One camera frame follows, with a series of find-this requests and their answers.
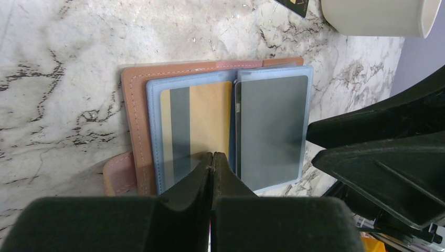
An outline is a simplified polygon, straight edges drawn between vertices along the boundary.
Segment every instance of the white cup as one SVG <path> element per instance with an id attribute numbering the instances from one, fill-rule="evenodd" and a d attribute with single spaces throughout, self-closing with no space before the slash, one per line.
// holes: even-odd
<path id="1" fill-rule="evenodd" d="M 442 0 L 321 0 L 326 20 L 343 35 L 423 37 Z"/>

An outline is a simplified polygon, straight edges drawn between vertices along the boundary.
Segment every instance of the marble countertop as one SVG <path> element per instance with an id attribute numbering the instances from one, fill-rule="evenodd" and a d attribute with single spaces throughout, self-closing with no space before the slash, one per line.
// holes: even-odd
<path id="1" fill-rule="evenodd" d="M 403 38 L 347 37 L 310 0 L 302 19 L 273 0 L 6 0 L 0 9 L 0 242 L 32 200 L 103 195 L 104 161 L 131 148 L 120 71 L 189 60 L 302 56 L 315 69 L 310 122 L 389 96 Z M 321 195 L 310 160 L 298 184 Z"/>

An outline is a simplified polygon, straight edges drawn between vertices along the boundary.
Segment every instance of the black card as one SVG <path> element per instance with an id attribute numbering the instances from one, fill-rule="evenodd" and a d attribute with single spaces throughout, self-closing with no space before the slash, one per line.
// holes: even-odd
<path id="1" fill-rule="evenodd" d="M 308 3 L 309 0 L 275 0 L 278 3 L 282 4 L 286 8 L 291 11 L 297 13 L 302 17 L 306 17 L 306 13 L 308 12 Z"/>

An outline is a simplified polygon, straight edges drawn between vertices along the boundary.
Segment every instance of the yellow object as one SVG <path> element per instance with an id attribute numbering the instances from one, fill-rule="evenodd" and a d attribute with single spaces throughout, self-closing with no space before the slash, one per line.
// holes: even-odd
<path id="1" fill-rule="evenodd" d="M 373 238 L 362 237 L 365 252 L 386 252 L 385 244 Z"/>

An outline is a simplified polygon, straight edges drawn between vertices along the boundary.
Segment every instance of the gray card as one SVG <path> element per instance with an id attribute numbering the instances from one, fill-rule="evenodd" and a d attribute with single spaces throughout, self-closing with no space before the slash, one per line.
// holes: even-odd
<path id="1" fill-rule="evenodd" d="M 241 82 L 241 180 L 253 191 L 301 177 L 308 126 L 306 75 Z"/>

